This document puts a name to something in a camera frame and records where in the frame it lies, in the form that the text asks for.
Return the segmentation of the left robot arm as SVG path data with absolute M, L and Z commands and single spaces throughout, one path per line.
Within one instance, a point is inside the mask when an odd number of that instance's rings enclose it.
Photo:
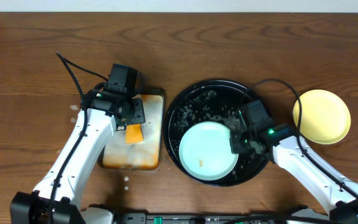
M 139 72 L 114 64 L 106 82 L 81 93 L 75 127 L 60 155 L 30 194 L 10 204 L 12 223 L 114 223 L 114 214 L 95 206 L 80 210 L 81 198 L 99 155 L 118 128 L 142 124 L 145 115 L 135 86 Z

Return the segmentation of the light blue plate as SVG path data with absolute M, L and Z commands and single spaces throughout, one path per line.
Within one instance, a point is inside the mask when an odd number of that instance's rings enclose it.
M 227 176 L 238 157 L 231 151 L 230 129 L 221 123 L 198 123 L 180 141 L 180 162 L 187 173 L 199 180 L 213 181 Z

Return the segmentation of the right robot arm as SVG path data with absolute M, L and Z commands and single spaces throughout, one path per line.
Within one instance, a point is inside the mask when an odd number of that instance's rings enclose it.
M 358 184 L 315 153 L 298 131 L 288 124 L 275 125 L 260 100 L 241 104 L 237 114 L 240 129 L 231 133 L 232 153 L 261 157 L 289 172 L 331 220 L 358 219 Z

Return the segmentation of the orange sponge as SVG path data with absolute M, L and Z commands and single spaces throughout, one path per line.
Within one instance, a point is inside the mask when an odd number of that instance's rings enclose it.
M 126 144 L 137 144 L 144 140 L 141 125 L 133 124 L 128 125 L 125 133 L 125 142 Z

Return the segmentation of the yellow plate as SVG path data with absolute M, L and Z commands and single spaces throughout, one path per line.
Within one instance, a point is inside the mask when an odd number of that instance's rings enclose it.
M 293 120 L 301 134 L 318 144 L 334 144 L 348 134 L 351 114 L 345 102 L 327 90 L 310 90 L 293 106 Z

